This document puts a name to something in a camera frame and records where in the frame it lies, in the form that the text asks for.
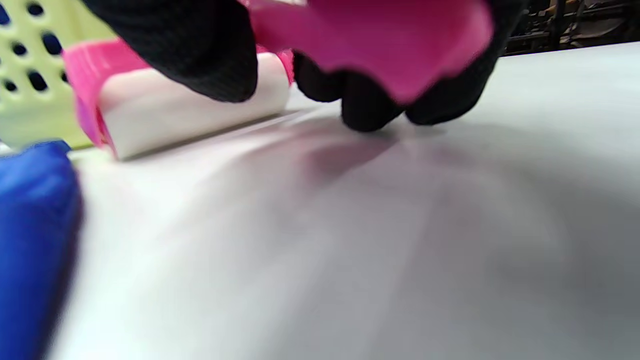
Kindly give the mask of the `person's right hand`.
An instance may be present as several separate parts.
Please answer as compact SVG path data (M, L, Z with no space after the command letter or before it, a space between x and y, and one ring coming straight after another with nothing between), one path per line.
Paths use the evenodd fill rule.
M149 66L192 91L242 103L258 87L257 46L290 50L297 88L341 102L347 128L401 114L435 126L469 112L525 0L85 0Z

